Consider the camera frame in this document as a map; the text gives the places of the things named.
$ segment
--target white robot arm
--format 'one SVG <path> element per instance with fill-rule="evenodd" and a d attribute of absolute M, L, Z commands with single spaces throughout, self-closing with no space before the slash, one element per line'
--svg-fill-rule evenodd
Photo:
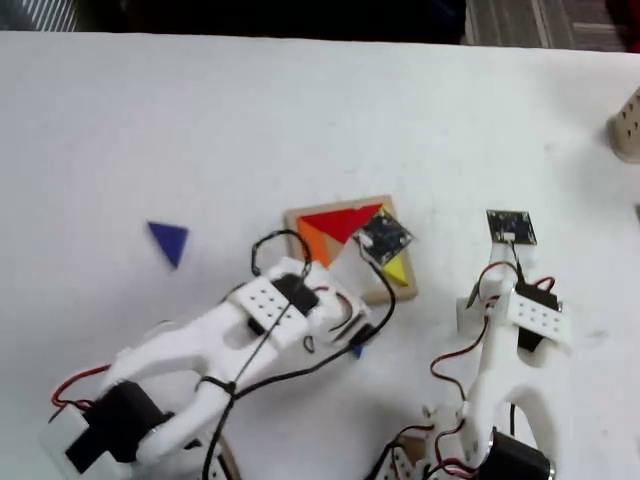
<path fill-rule="evenodd" d="M 148 425 L 151 428 L 139 439 L 135 461 L 130 463 L 119 461 L 108 448 L 99 451 L 105 445 L 87 443 L 93 440 L 84 438 L 87 435 L 83 432 L 93 428 L 90 419 L 96 414 L 90 411 L 83 417 L 75 407 L 66 407 L 41 438 L 63 475 L 69 479 L 119 479 L 143 478 L 149 472 L 162 471 L 163 478 L 176 478 L 172 474 L 178 473 L 190 473 L 193 478 L 193 468 L 202 465 L 206 441 L 198 441 L 200 447 L 185 447 L 203 438 L 203 433 L 220 418 L 230 396 L 220 385 L 234 382 L 239 389 L 247 386 L 305 335 L 327 338 L 329 331 L 345 324 L 345 311 L 353 333 L 358 330 L 353 323 L 363 322 L 368 316 L 362 300 L 320 264 L 312 264 L 302 288 L 296 290 L 302 270 L 302 262 L 285 257 L 265 275 L 237 288 L 221 304 L 188 325 L 120 352 L 105 375 L 96 405 L 101 398 L 109 399 L 110 392 L 118 391 L 123 384 L 121 389 L 133 388 L 132 382 L 169 372 L 193 370 L 213 383 L 199 383 L 190 405 L 167 421 Z M 136 413 L 144 416 L 154 410 L 150 405 L 145 409 L 144 414 Z M 90 450 L 80 453 L 84 456 L 79 461 L 81 468 L 74 457 L 83 450 L 79 442 L 89 445 L 84 450 Z"/>

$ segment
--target white table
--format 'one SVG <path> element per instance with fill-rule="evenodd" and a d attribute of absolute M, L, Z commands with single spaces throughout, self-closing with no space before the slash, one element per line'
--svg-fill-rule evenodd
<path fill-rule="evenodd" d="M 639 79 L 626 54 L 0 34 L 3 476 L 54 478 L 37 445 L 53 387 L 211 308 L 285 209 L 390 193 L 420 295 L 362 360 L 238 403 L 244 477 L 361 478 L 421 404 L 455 399 L 428 363 L 463 343 L 454 302 L 488 259 L 486 208 L 531 212 L 531 275 L 555 275 L 575 314 L 565 478 L 635 477 L 640 167 L 603 127 Z M 147 219 L 191 229 L 179 270 Z M 470 381 L 474 359 L 453 363 Z"/>

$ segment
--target blue tangram piece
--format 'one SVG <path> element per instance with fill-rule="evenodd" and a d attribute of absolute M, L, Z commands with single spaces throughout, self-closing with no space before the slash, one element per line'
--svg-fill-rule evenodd
<path fill-rule="evenodd" d="M 173 268 L 178 268 L 189 230 L 184 227 L 147 222 L 149 229 Z"/>
<path fill-rule="evenodd" d="M 354 345 L 353 347 L 351 347 L 351 353 L 356 358 L 360 358 L 362 356 L 362 350 L 364 350 L 364 347 L 362 345 Z"/>

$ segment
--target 3d printed robot arm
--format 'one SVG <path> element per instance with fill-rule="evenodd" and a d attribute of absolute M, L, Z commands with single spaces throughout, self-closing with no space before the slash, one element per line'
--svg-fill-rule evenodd
<path fill-rule="evenodd" d="M 124 350 L 118 354 L 106 373 L 96 405 L 99 405 L 100 399 L 110 401 L 115 396 L 113 392 L 121 396 L 121 387 L 128 388 L 132 382 L 181 370 L 193 370 L 202 377 L 215 377 L 221 382 L 237 382 L 241 388 L 255 380 L 283 350 L 299 342 L 305 335 L 316 334 L 322 337 L 327 331 L 343 323 L 345 299 L 349 303 L 351 318 L 366 318 L 368 309 L 362 300 L 347 291 L 317 263 L 312 264 L 301 286 L 299 275 L 302 268 L 302 262 L 283 258 L 265 275 L 237 288 L 221 304 L 188 325 L 161 333 L 138 347 Z M 264 340 L 265 332 L 268 331 L 271 333 Z M 262 348 L 257 350 L 260 342 L 263 342 Z M 133 391 L 133 396 L 140 395 L 136 392 Z M 131 394 L 124 393 L 129 395 L 125 402 L 129 402 Z M 79 415 L 71 420 L 71 424 L 67 420 L 54 419 L 43 433 L 42 442 L 67 478 L 128 478 L 139 476 L 140 472 L 148 471 L 161 463 L 172 464 L 174 467 L 176 464 L 193 464 L 194 462 L 186 462 L 183 457 L 197 456 L 196 452 L 203 448 L 197 448 L 194 452 L 194 449 L 185 450 L 185 446 L 211 428 L 228 399 L 229 393 L 220 386 L 201 382 L 192 402 L 186 408 L 169 420 L 151 422 L 147 431 L 143 429 L 142 436 L 138 439 L 139 444 L 135 443 L 135 456 L 131 459 L 136 462 L 131 465 L 124 465 L 122 457 L 103 458 L 114 457 L 106 448 L 98 452 L 102 461 L 93 458 L 89 462 L 87 458 L 83 458 L 80 460 L 83 468 L 76 468 L 73 458 L 69 458 L 69 451 L 83 450 L 74 448 L 74 445 L 85 442 L 85 433 L 91 430 L 90 422 L 85 422 L 89 425 L 83 424 Z M 132 417 L 139 419 L 154 409 L 157 410 L 157 407 L 151 402 L 151 405 L 144 405 L 144 412 L 136 411 L 136 415 Z M 91 418 L 91 415 L 97 415 L 92 413 L 93 410 L 96 409 L 85 414 L 85 420 Z M 59 423 L 62 421 L 67 423 L 62 426 Z M 87 455 L 95 456 L 96 452 L 88 452 Z M 200 453 L 199 465 L 202 464 L 203 455 Z M 127 452 L 124 457 L 131 457 L 131 452 Z"/>

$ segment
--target dark floor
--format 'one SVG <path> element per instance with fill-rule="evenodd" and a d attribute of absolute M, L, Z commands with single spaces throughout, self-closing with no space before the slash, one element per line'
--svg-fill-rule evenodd
<path fill-rule="evenodd" d="M 605 0 L 468 0 L 471 45 L 624 51 Z"/>

